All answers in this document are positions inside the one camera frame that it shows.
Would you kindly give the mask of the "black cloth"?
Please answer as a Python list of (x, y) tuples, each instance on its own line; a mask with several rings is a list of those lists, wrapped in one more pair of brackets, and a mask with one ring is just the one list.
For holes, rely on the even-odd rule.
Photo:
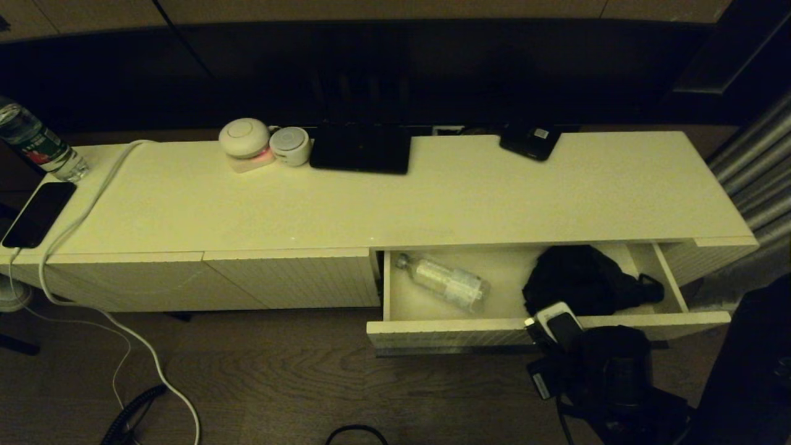
[(611, 316), (664, 300), (664, 285), (622, 268), (590, 245), (552, 246), (536, 261), (522, 289), (529, 315), (564, 302), (577, 316)]

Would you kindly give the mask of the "white slatted drawer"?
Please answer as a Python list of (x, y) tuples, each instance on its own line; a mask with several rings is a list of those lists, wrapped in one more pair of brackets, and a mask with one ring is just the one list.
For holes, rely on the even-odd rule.
[[(579, 316), (584, 329), (629, 326), (650, 341), (669, 341), (728, 324), (726, 311), (692, 312), (683, 298), (661, 248), (655, 244), (599, 244), (599, 251), (631, 276), (645, 274), (664, 285), (664, 300), (622, 310), (611, 316)], [(382, 347), (461, 347), (529, 345), (522, 288), (543, 246), (435, 250), (427, 257), (482, 276), (491, 293), (480, 313), (469, 313), (419, 287), (396, 268), (397, 252), (384, 259), (383, 320), (368, 322), (366, 333)]]

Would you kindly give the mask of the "dark long cabinet handle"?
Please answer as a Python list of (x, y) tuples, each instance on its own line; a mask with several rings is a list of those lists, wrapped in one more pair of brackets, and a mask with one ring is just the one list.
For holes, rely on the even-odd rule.
[(427, 357), (427, 355), (530, 355), (543, 354), (535, 345), (495, 345), (461, 347), (382, 347), (374, 352), (378, 358), (389, 357)]

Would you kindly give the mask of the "clear plastic water bottle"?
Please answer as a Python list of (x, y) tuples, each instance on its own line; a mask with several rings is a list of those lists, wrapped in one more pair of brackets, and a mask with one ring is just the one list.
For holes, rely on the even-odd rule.
[(427, 289), (443, 301), (469, 313), (480, 313), (485, 307), (491, 285), (486, 279), (465, 269), (451, 268), (435, 260), (400, 253), (395, 267), (406, 271), (419, 287)]

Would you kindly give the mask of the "long white tv cabinet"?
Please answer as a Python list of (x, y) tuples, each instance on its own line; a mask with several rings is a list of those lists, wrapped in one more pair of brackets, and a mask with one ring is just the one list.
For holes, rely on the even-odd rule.
[(83, 146), (77, 183), (14, 276), (111, 312), (376, 307), (375, 253), (447, 246), (661, 244), (678, 284), (757, 248), (683, 132), (566, 134), (545, 163), (493, 135), (416, 137), (404, 176), (269, 164), (217, 142)]

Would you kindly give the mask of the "small black labelled device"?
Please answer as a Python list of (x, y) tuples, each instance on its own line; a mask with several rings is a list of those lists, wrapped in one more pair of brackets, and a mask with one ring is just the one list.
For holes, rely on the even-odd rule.
[(500, 133), (500, 147), (536, 161), (546, 161), (562, 135), (551, 125), (511, 125)]

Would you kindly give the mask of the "grey curtain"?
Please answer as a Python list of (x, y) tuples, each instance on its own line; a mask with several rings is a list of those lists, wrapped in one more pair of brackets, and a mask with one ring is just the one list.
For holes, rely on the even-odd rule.
[(732, 138), (709, 168), (759, 248), (703, 277), (695, 310), (734, 310), (746, 293), (791, 273), (791, 87)]

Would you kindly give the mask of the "black flat box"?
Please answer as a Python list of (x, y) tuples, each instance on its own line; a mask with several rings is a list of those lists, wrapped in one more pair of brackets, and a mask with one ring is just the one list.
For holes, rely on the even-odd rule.
[(398, 125), (325, 124), (313, 133), (315, 169), (406, 175), (412, 136)]

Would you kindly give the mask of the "large black television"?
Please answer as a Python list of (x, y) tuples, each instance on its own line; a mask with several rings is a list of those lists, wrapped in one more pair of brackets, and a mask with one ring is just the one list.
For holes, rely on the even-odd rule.
[(181, 25), (201, 98), (272, 123), (641, 121), (711, 28), (599, 19)]

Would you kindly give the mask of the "small white round device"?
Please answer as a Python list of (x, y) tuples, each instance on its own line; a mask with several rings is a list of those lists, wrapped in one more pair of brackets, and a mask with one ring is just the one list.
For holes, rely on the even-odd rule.
[(313, 141), (301, 127), (283, 127), (272, 133), (269, 148), (280, 163), (297, 167), (309, 161)]

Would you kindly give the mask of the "large white round device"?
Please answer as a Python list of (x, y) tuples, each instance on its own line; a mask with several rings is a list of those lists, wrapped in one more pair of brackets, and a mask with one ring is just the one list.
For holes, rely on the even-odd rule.
[(225, 153), (230, 169), (246, 174), (275, 162), (269, 147), (273, 130), (259, 119), (241, 118), (220, 130), (218, 143)]

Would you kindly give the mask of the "black floor foot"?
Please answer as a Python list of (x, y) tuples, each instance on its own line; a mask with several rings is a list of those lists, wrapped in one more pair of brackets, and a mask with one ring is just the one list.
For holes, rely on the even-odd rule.
[(2, 333), (0, 333), (0, 349), (27, 355), (27, 357), (36, 357), (40, 353), (40, 347), (36, 344), (18, 340)]

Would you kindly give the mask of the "black smartphone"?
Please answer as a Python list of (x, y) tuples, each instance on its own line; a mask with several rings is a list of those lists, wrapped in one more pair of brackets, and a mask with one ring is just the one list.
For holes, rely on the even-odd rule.
[(31, 250), (39, 246), (77, 190), (68, 181), (40, 186), (3, 237), (2, 246)]

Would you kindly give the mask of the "white round floor object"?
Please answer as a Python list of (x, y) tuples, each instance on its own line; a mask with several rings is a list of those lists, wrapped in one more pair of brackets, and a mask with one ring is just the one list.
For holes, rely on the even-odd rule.
[(0, 313), (12, 313), (28, 307), (32, 300), (32, 288), (25, 282), (14, 281), (0, 275)]

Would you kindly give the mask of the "water bottle green red label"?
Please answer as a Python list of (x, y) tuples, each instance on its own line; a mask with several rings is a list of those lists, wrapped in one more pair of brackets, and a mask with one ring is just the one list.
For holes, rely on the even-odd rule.
[(57, 180), (76, 183), (87, 160), (16, 101), (0, 96), (0, 139)]

